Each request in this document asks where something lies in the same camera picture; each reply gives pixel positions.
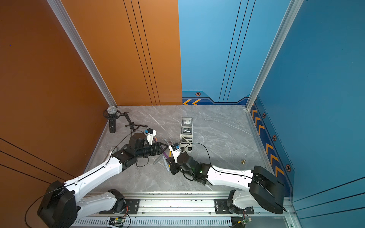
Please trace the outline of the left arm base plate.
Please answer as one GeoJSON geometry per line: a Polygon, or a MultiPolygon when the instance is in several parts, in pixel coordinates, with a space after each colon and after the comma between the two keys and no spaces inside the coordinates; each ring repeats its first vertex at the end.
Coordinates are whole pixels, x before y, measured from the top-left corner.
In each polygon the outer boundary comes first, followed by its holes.
{"type": "Polygon", "coordinates": [[[115,206],[108,211],[100,211],[99,214],[129,214],[136,215],[139,210],[139,199],[124,199],[124,201],[117,201],[115,206]]]}

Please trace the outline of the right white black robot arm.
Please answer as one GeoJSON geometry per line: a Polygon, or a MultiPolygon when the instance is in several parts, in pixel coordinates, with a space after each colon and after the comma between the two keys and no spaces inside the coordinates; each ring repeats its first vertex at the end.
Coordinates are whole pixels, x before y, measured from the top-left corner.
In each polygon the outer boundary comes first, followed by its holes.
{"type": "Polygon", "coordinates": [[[181,172],[189,180],[202,185],[221,185],[234,188],[227,200],[230,213],[241,214],[248,207],[282,214],[284,208],[284,183],[261,166],[252,170],[223,169],[207,163],[199,163],[188,153],[167,159],[173,175],[181,172]]]}

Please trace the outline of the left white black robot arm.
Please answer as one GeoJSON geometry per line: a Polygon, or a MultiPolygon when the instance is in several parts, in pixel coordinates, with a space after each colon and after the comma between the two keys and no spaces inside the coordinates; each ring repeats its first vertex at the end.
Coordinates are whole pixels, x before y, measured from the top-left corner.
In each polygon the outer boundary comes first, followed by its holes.
{"type": "Polygon", "coordinates": [[[50,184],[38,216],[49,228],[69,228],[77,219],[101,211],[125,213],[125,197],[118,190],[111,189],[93,197],[87,194],[137,163],[139,158],[161,155],[167,148],[167,144],[155,142],[151,134],[139,132],[131,135],[128,144],[113,148],[99,166],[64,183],[50,184]]]}

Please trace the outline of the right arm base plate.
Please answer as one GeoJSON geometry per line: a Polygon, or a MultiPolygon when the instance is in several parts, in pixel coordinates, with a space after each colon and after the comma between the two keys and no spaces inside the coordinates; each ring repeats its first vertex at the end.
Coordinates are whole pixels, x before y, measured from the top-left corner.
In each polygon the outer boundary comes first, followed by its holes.
{"type": "Polygon", "coordinates": [[[253,207],[240,209],[237,206],[233,205],[233,203],[228,199],[215,199],[214,208],[216,214],[253,215],[255,213],[253,207]]]}

